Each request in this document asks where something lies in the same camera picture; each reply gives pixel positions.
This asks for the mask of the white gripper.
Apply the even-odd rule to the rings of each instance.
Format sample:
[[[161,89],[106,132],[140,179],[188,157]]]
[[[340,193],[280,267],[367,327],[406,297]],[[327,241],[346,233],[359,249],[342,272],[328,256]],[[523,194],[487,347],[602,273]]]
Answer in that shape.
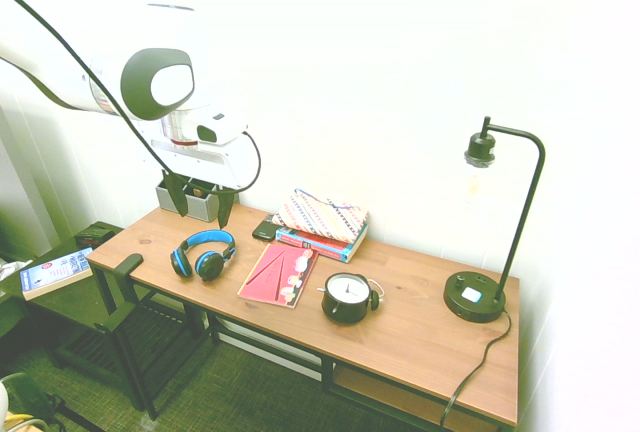
[[[160,121],[136,121],[135,126],[156,155],[173,171],[163,171],[164,185],[181,217],[188,214],[188,201],[183,190],[183,179],[178,174],[236,190],[249,185],[247,135],[241,134],[224,145],[198,143],[195,146],[182,146],[163,135]],[[236,196],[232,189],[216,193],[220,229],[227,226],[230,218]]]

